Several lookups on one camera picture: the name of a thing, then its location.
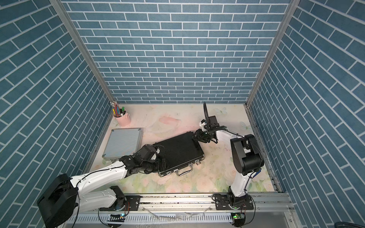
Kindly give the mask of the silver aluminium poker case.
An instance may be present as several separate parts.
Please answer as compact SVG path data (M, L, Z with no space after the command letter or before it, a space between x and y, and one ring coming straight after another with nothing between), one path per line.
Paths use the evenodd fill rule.
M123 156L134 154L141 148L142 137L141 128L112 129L103 159L114 163Z

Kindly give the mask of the black poker case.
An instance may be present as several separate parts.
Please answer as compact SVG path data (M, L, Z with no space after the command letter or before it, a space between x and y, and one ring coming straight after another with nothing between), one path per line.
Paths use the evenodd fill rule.
M164 177L175 173L182 176L193 170L205 159L205 154L193 132L187 132L161 142L154 143L159 149L158 175Z

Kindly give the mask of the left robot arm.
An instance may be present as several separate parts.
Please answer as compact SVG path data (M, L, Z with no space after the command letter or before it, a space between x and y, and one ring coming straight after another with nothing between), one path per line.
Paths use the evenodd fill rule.
M79 214L81 198L103 185L140 172L159 172L164 149L162 145L145 144L134 154L125 155L107 167L72 177L66 173L57 176L37 200L45 226L55 228Z

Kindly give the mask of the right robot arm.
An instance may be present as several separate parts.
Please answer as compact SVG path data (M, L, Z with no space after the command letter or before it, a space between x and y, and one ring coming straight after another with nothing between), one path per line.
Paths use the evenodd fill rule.
M257 140L252 134L240 135L229 131L226 126L219 125L215 116L209 116L207 112L204 116L200 129L194 133L194 138L202 143L222 141L231 146L236 175L226 199L233 209L248 207L253 200L249 198L247 187L264 165Z

